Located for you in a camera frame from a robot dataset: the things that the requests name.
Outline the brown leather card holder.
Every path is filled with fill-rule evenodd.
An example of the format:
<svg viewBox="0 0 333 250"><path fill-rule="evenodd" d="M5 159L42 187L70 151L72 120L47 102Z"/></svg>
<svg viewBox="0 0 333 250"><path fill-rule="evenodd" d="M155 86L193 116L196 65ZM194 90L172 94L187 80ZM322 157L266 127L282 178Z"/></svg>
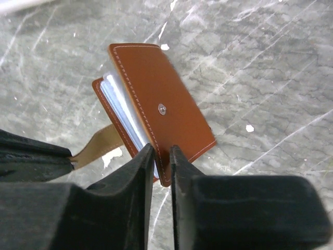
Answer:
<svg viewBox="0 0 333 250"><path fill-rule="evenodd" d="M70 157L75 169L125 146L136 156L146 145L155 150L154 180L171 184L170 148L177 145L189 162L216 145L205 117L160 46L113 43L113 66L92 87L111 120Z"/></svg>

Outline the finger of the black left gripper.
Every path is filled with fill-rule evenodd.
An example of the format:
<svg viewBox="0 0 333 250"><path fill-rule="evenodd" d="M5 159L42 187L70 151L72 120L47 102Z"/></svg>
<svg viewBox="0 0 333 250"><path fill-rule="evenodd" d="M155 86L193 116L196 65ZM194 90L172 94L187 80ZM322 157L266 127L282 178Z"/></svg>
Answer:
<svg viewBox="0 0 333 250"><path fill-rule="evenodd" d="M1 182L46 182L74 170L69 149L1 130Z"/></svg>

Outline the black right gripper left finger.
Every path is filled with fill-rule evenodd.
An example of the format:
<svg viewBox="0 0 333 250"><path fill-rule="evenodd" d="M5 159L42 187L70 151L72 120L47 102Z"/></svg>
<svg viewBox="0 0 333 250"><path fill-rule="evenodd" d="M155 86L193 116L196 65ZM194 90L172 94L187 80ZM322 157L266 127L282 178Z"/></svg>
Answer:
<svg viewBox="0 0 333 250"><path fill-rule="evenodd" d="M146 249L154 148L83 189L1 184L1 249Z"/></svg>

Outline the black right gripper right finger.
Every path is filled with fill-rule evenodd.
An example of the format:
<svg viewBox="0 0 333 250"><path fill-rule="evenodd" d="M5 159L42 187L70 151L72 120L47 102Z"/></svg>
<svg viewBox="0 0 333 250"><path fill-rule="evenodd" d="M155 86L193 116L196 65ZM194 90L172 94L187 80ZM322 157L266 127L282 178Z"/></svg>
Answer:
<svg viewBox="0 0 333 250"><path fill-rule="evenodd" d="M209 176L170 149L175 249L315 249L330 220L299 176Z"/></svg>

